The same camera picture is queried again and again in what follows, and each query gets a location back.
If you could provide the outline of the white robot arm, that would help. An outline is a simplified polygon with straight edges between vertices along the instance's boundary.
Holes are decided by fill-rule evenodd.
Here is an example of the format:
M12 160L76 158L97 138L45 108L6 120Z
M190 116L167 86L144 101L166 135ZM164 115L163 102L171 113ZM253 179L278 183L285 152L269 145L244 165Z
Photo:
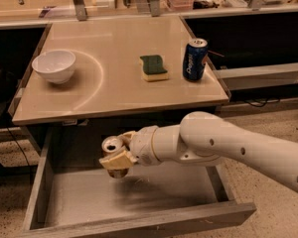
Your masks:
M244 130L207 112L189 113L178 125L110 136L101 148L99 162L109 171L167 161L208 166L228 158L298 193L298 143Z

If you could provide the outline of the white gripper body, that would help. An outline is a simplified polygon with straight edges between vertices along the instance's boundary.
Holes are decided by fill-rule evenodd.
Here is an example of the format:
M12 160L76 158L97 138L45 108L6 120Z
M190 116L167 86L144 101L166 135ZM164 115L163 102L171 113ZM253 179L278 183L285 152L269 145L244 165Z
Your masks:
M144 127L136 132L129 144L129 150L137 163L142 166L158 166L160 161L156 157L152 140L157 126Z

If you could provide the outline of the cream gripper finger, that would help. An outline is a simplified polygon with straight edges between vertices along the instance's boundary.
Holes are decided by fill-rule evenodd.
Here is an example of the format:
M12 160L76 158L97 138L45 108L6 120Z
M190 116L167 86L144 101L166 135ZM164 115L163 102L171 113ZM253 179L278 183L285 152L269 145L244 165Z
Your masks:
M125 132L123 134L120 134L118 136L118 138L121 140L123 146L128 147L130 145L130 142L131 142L131 140L132 140L132 138L135 134L136 134L135 131L128 131L128 132Z
M132 167L137 159L129 151L123 150L101 158L99 162L107 170L123 170Z

